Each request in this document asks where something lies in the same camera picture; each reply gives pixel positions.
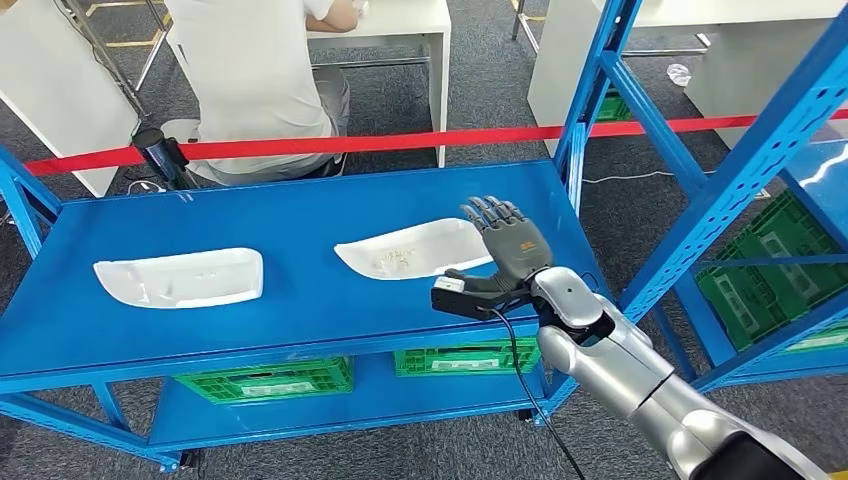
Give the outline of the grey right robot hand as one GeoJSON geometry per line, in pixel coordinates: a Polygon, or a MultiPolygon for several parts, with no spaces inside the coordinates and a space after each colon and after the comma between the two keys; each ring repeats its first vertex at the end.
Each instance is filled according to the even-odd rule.
{"type": "Polygon", "coordinates": [[[460,209],[480,233],[497,271],[489,277],[456,269],[444,275],[464,282],[467,292],[509,292],[523,288],[536,272],[553,265],[552,250],[535,225],[510,201],[473,196],[460,209]]]}

